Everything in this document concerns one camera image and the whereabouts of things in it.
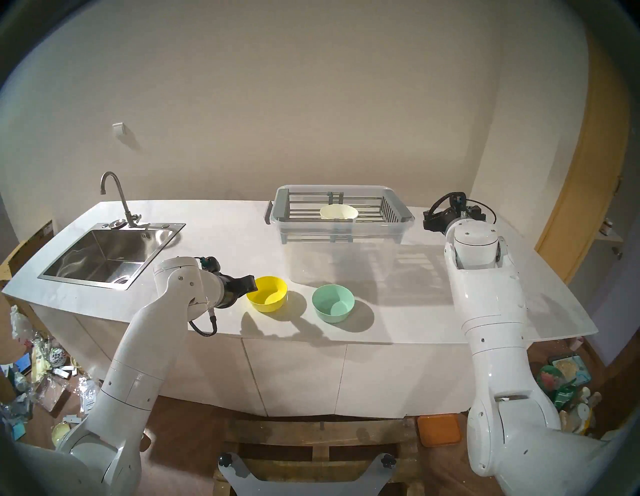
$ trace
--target green bowl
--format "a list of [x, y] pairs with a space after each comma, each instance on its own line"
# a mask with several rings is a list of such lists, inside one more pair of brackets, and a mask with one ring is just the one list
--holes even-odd
[[335, 324], [347, 318], [356, 300], [344, 286], [326, 284], [314, 291], [311, 302], [323, 321]]

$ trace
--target white bowl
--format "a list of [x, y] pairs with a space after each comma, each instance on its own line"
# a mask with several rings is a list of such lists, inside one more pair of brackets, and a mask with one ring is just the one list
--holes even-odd
[[331, 204], [325, 205], [320, 209], [320, 217], [326, 220], [346, 220], [355, 219], [358, 216], [358, 211], [351, 205], [344, 204]]

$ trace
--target faucet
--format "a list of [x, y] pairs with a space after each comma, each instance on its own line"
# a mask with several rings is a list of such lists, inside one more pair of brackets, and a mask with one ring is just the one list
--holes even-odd
[[142, 218], [142, 215], [131, 214], [131, 212], [129, 211], [129, 207], [127, 206], [127, 200], [125, 200], [124, 193], [122, 192], [122, 186], [120, 185], [120, 180], [118, 179], [118, 176], [116, 176], [110, 170], [102, 174], [102, 178], [100, 180], [100, 194], [106, 195], [107, 191], [104, 189], [104, 182], [107, 180], [107, 177], [109, 176], [112, 176], [113, 180], [116, 182], [118, 193], [120, 194], [120, 201], [122, 201], [122, 206], [124, 207], [124, 215], [127, 218], [127, 224], [129, 225], [129, 227], [138, 227], [136, 222], [138, 222]]

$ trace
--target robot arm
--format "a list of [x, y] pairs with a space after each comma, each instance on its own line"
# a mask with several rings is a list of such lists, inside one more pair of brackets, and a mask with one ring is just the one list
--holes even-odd
[[471, 347], [476, 398], [468, 413], [472, 470], [495, 476], [506, 494], [564, 494], [576, 467], [604, 443], [560, 431], [555, 406], [529, 368], [523, 331], [527, 307], [504, 238], [467, 207], [463, 193], [451, 206], [425, 212], [424, 227], [445, 234], [444, 257], [456, 313]]
[[256, 291], [253, 276], [234, 279], [220, 266], [201, 270], [194, 258], [176, 257], [154, 271], [158, 299], [127, 327], [91, 414], [55, 452], [18, 447], [51, 494], [133, 494], [140, 481], [140, 440], [164, 379], [186, 338], [187, 322]]

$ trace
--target white countertop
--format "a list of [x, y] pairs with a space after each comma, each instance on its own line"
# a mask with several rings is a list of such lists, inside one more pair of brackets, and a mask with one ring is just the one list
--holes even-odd
[[[273, 314], [257, 312], [242, 297], [216, 312], [218, 333], [247, 338], [314, 342], [465, 344], [453, 309], [444, 265], [444, 236], [422, 228], [426, 208], [411, 207], [416, 218], [399, 249], [394, 272], [383, 283], [349, 284], [356, 296], [353, 313], [331, 325], [311, 305], [315, 287], [291, 282], [277, 229], [264, 223], [267, 202], [230, 200], [141, 200], [128, 202], [144, 222], [186, 223], [176, 239], [151, 262], [126, 291], [68, 284], [38, 275], [94, 224], [122, 217], [120, 202], [102, 202], [78, 217], [47, 243], [4, 288], [15, 298], [101, 319], [131, 322], [157, 297], [153, 267], [177, 256], [214, 256], [222, 272], [234, 277], [275, 275], [289, 285], [289, 301]], [[520, 271], [529, 309], [525, 339], [530, 341], [589, 335], [597, 329], [567, 286], [522, 237], [500, 218], [500, 235]], [[196, 320], [210, 327], [205, 314]]]

